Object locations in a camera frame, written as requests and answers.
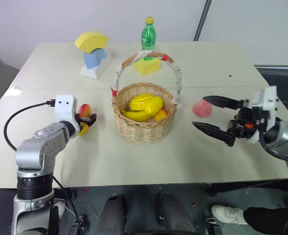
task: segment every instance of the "white block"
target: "white block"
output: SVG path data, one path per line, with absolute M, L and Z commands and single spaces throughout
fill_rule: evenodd
M 81 75 L 84 77 L 98 79 L 111 61 L 110 52 L 106 49 L 105 49 L 105 52 L 106 52 L 106 58 L 100 62 L 99 66 L 87 69 L 86 65 L 84 65 L 81 68 Z

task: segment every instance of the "white wrapped handle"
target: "white wrapped handle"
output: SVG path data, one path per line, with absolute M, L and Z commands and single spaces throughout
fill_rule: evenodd
M 150 57 L 154 57 L 154 58 L 163 60 L 173 69 L 175 76 L 176 76 L 177 90 L 176 90 L 176 94 L 174 95 L 174 98 L 172 100 L 172 103 L 178 105 L 179 104 L 179 94 L 180 94 L 180 91 L 182 90 L 182 72 L 181 72 L 181 69 L 178 66 L 178 64 L 175 63 L 175 61 L 170 56 L 168 56 L 167 54 L 164 54 L 161 52 L 155 52 L 152 50 L 142 50 L 137 55 L 130 57 L 129 59 L 125 60 L 124 62 L 122 62 L 119 65 L 117 71 L 115 72 L 113 82 L 111 84 L 112 97 L 116 98 L 116 96 L 117 96 L 117 93 L 119 90 L 119 79 L 121 77 L 121 74 L 122 74 L 124 68 L 127 66 L 131 66 L 132 64 L 134 64 L 135 62 L 139 61 L 142 58 L 145 58 L 146 56 L 150 56 Z

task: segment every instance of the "yellow arch block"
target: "yellow arch block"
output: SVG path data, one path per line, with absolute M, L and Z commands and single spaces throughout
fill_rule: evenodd
M 74 44 L 87 54 L 90 54 L 97 48 L 106 48 L 109 38 L 100 32 L 82 33 L 74 42 Z

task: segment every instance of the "wooden toy block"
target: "wooden toy block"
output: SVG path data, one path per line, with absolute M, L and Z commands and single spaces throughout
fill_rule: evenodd
M 109 51 L 105 50 L 105 52 L 106 52 L 106 58 L 100 62 L 99 66 L 88 69 L 86 68 L 86 65 L 84 65 L 81 68 L 81 75 L 84 77 L 98 79 L 111 61 L 111 55 Z
M 94 68 L 99 65 L 99 63 L 106 58 L 106 52 L 102 48 L 97 48 L 91 52 L 91 54 L 84 53 L 83 59 L 86 68 Z
M 90 54 L 97 48 L 105 49 L 109 38 L 99 32 L 82 33 L 74 42 L 74 44 L 83 52 Z
M 161 67 L 161 60 L 150 58 L 148 60 L 141 59 L 133 64 L 134 68 L 143 76 L 155 72 Z

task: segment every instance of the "black cable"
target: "black cable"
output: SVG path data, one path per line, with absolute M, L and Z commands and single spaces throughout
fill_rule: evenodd
M 9 122 L 16 116 L 18 115 L 19 113 L 22 113 L 23 111 L 25 110 L 28 110 L 28 109 L 31 109 L 31 108 L 35 108 L 35 107 L 38 107 L 38 106 L 42 106 L 42 105 L 46 105 L 46 104 L 49 104 L 48 103 L 49 101 L 45 102 L 45 103 L 40 103 L 40 104 L 35 104 L 35 105 L 31 105 L 31 106 L 28 106 L 24 109 L 21 109 L 17 112 L 15 112 L 13 115 L 10 116 L 10 118 L 7 120 L 4 128 L 3 128 L 3 136 L 5 137 L 5 140 L 7 142 L 7 144 L 13 149 L 13 150 L 17 150 L 17 148 L 12 144 L 12 142 L 9 140 L 8 136 L 7 136 L 7 128 L 8 128 L 8 124 Z
M 5 140 L 7 142 L 7 144 L 14 150 L 14 151 L 17 151 L 17 148 L 12 144 L 12 142 L 9 140 L 8 138 L 8 135 L 7 135 L 7 128 L 8 128 L 8 125 L 9 125 L 9 122 L 16 116 L 18 115 L 19 113 L 22 113 L 23 111 L 25 110 L 28 110 L 28 109 L 31 109 L 31 108 L 35 108 L 35 107 L 38 107 L 38 106 L 42 106 L 42 105 L 51 105 L 51 106 L 55 106 L 55 100 L 49 100 L 49 101 L 46 101 L 45 103 L 40 103 L 40 104 L 35 104 L 35 105 L 31 105 L 31 106 L 28 106 L 26 108 L 23 108 L 17 112 L 15 112 L 13 115 L 10 116 L 10 118 L 7 120 L 4 128 L 3 128 L 3 135 L 5 137 Z M 80 219 L 79 219 L 79 216 L 77 214 L 77 211 L 76 211 L 76 208 L 71 200 L 71 198 L 68 196 L 68 194 L 66 193 L 66 190 L 65 190 L 65 187 L 62 186 L 62 184 L 55 178 L 55 176 L 52 176 L 53 177 L 53 180 L 59 185 L 59 187 L 61 188 L 61 191 L 66 195 L 66 198 L 67 200 L 70 202 L 71 206 L 72 206 L 72 209 L 73 209 L 73 212 L 75 214 L 75 217 L 77 219 L 77 225 L 79 227 L 79 231 L 80 231 L 80 235 L 83 235 L 83 231 L 82 231 L 82 226 L 81 226 L 81 222 L 80 222 Z
M 286 224 L 284 226 L 284 229 L 282 231 L 282 235 L 285 235 L 285 232 L 286 232 L 286 229 L 287 229 L 287 225 L 288 225 L 288 220 L 287 220 L 287 222 L 286 222 Z
M 267 145 L 266 145 L 266 142 L 265 142 L 265 136 L 263 134 L 263 131 L 262 130 L 259 130 L 259 141 L 260 141 L 260 144 L 262 146 L 262 148 L 268 153 L 268 154 L 271 154 L 273 157 L 276 157 L 278 159 L 281 159 L 281 160 L 284 160 L 284 161 L 287 161 L 288 162 L 288 157 L 285 157 L 281 154 L 278 154 L 276 152 L 273 152 Z
M 71 206 L 72 206 L 72 209 L 73 209 L 73 212 L 74 212 L 74 214 L 75 214 L 76 220 L 77 220 L 77 224 L 78 224 L 78 227 L 79 227 L 80 234 L 83 235 L 82 226 L 81 226 L 80 219 L 79 219 L 79 216 L 78 216 L 78 214 L 77 214 L 76 208 L 75 208 L 72 200 L 71 200 L 70 197 L 68 196 L 65 187 L 63 187 L 62 184 L 60 184 L 60 182 L 55 178 L 55 176 L 52 176 L 52 178 L 53 178 L 54 181 L 57 183 L 57 185 L 59 185 L 59 187 L 61 188 L 62 192 L 64 192 L 67 200 L 70 202 L 70 204 L 71 204 Z

